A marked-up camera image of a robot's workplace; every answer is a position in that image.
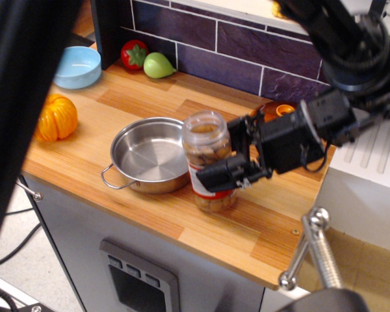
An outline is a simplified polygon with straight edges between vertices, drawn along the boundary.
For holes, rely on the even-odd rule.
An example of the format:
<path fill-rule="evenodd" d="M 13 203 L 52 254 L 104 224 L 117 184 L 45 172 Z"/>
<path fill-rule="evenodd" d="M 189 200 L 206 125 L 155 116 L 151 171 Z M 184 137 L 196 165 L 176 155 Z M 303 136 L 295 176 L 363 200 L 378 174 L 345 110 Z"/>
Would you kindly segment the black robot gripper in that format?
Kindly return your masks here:
<path fill-rule="evenodd" d="M 349 100 L 329 90 L 296 110 L 266 122 L 264 114 L 228 123 L 236 156 L 206 166 L 196 177 L 209 192 L 246 188 L 273 172 L 283 174 L 323 158 L 330 144 L 346 142 L 344 131 L 355 122 Z"/>

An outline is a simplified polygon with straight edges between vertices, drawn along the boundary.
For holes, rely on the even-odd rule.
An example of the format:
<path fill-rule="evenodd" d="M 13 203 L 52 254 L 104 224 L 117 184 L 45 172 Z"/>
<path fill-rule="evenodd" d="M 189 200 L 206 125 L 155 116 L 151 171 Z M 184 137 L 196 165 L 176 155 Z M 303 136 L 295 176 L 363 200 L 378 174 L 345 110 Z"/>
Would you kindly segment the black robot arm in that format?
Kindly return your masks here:
<path fill-rule="evenodd" d="M 0 1 L 0 229 L 12 190 L 80 1 Z M 390 37 L 379 14 L 351 16 L 340 1 L 281 1 L 323 59 L 330 88 L 287 120 L 231 123 L 236 155 L 200 172 L 211 191 L 229 190 L 321 158 L 321 140 L 341 146 L 390 118 Z"/>

